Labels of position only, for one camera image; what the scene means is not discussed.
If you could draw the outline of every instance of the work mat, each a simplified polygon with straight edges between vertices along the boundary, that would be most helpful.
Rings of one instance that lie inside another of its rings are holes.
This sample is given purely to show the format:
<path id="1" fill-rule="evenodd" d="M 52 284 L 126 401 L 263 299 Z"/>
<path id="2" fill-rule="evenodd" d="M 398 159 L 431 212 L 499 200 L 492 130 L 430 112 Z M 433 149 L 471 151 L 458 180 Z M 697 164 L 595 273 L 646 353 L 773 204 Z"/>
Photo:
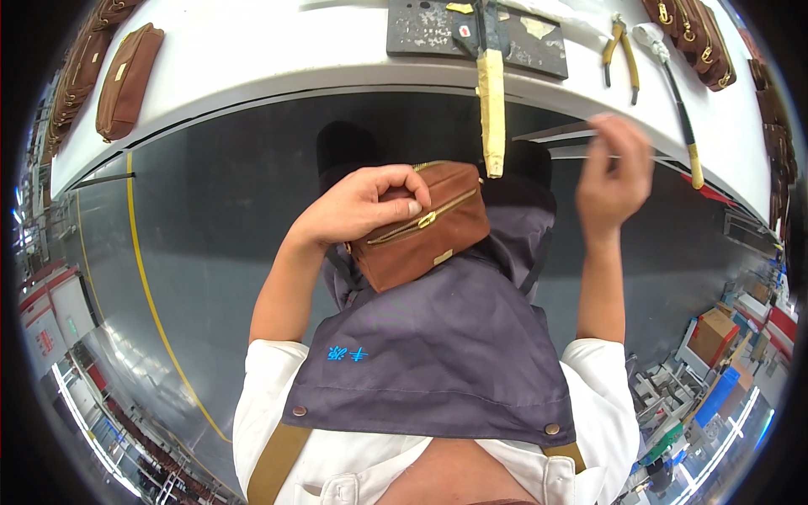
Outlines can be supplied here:
<path id="1" fill-rule="evenodd" d="M 387 53 L 390 56 L 443 56 L 476 60 L 452 37 L 476 37 L 474 14 L 446 8 L 450 2 L 389 0 L 387 18 Z M 564 36 L 558 23 L 537 15 L 499 6 L 510 54 L 503 51 L 503 63 L 558 79 L 569 77 L 566 68 Z"/>

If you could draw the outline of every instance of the zipper pull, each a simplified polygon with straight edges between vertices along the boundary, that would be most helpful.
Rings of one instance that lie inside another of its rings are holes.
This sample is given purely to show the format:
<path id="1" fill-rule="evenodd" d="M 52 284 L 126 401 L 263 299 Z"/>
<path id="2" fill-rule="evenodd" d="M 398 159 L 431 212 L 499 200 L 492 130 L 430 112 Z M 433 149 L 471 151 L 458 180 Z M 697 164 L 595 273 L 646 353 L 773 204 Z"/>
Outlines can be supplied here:
<path id="1" fill-rule="evenodd" d="M 701 54 L 701 60 L 707 65 L 712 65 L 714 60 L 709 59 L 709 55 L 713 53 L 713 48 L 707 46 L 705 51 Z"/>
<path id="2" fill-rule="evenodd" d="M 724 74 L 724 77 L 718 79 L 718 85 L 722 89 L 726 88 L 727 86 L 729 86 L 730 77 L 732 77 L 732 73 L 729 70 L 727 70 L 726 74 Z"/>
<path id="3" fill-rule="evenodd" d="M 665 7 L 665 4 L 662 2 L 659 3 L 659 22 L 664 25 L 673 23 L 673 18 L 668 15 L 667 7 Z"/>
<path id="4" fill-rule="evenodd" d="M 687 42 L 693 42 L 696 39 L 696 34 L 690 31 L 690 23 L 687 22 L 684 24 L 684 39 Z"/>
<path id="5" fill-rule="evenodd" d="M 421 219 L 419 219 L 419 221 L 418 221 L 418 228 L 419 228 L 419 229 L 426 228 L 427 226 L 429 226 L 429 225 L 431 225 L 432 223 L 434 223 L 434 222 L 435 222 L 435 219 L 437 219 L 437 218 L 438 218 L 438 215 L 437 215 L 437 214 L 435 213 L 435 211 L 433 210 L 432 212 L 428 213 L 426 216 L 424 216 L 424 217 L 422 217 Z"/>

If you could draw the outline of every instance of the brown strap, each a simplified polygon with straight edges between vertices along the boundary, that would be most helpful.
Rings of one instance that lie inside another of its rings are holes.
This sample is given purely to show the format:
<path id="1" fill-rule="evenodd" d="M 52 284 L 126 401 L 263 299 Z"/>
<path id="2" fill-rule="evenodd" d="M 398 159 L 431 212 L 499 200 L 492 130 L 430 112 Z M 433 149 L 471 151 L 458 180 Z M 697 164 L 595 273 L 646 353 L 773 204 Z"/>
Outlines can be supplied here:
<path id="1" fill-rule="evenodd" d="M 583 456 L 581 456 L 581 451 L 578 449 L 578 443 L 573 442 L 572 444 L 561 445 L 559 447 L 543 447 L 541 451 L 545 454 L 545 456 L 566 456 L 571 457 L 572 461 L 575 461 L 575 475 L 583 472 L 587 469 L 587 466 L 583 463 Z"/>
<path id="2" fill-rule="evenodd" d="M 275 502 L 310 433 L 308 428 L 278 423 L 247 484 L 250 505 L 272 505 Z"/>

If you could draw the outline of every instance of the apron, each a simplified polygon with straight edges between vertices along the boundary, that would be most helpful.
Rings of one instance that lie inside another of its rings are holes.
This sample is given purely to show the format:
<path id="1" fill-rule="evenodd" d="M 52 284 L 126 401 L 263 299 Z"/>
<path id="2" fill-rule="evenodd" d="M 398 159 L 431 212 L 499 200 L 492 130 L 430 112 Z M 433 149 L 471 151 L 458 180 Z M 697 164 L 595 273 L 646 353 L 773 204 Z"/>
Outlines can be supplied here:
<path id="1" fill-rule="evenodd" d="M 282 424 L 575 442 L 545 313 L 525 296 L 555 200 L 516 175 L 488 179 L 482 195 L 490 236 L 413 282 L 376 293 L 344 248 L 331 251 L 322 273 L 340 313 L 317 328 Z"/>

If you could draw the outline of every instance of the black strap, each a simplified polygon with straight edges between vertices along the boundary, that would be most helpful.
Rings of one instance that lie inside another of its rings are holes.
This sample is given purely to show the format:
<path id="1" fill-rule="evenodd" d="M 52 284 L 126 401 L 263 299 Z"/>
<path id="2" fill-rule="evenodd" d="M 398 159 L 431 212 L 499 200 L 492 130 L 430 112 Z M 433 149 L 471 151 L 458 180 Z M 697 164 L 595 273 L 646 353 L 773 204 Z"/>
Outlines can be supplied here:
<path id="1" fill-rule="evenodd" d="M 541 271 L 545 268 L 545 263 L 547 261 L 547 253 L 550 250 L 550 244 L 553 242 L 553 229 L 548 228 L 545 231 L 545 236 L 541 238 L 541 244 L 539 244 L 539 251 L 536 252 L 536 262 L 533 264 L 533 268 L 530 269 L 528 272 L 528 276 L 524 278 L 524 282 L 521 286 L 519 286 L 519 290 L 522 292 L 523 295 L 527 295 L 530 290 L 533 288 L 533 285 L 539 280 L 539 275 Z"/>
<path id="2" fill-rule="evenodd" d="M 348 289 L 350 289 L 351 291 L 362 290 L 359 286 L 356 285 L 356 282 L 354 282 L 353 278 L 351 278 L 351 269 L 348 268 L 348 264 L 345 263 L 345 260 L 342 259 L 342 257 L 339 255 L 339 253 L 337 252 L 337 248 L 334 246 L 334 244 L 331 244 L 330 246 L 328 246 L 328 249 L 326 249 L 326 258 L 328 258 L 328 261 L 330 261 L 331 264 L 334 265 L 334 268 L 337 269 L 337 275 L 343 278 L 345 284 L 348 285 Z"/>

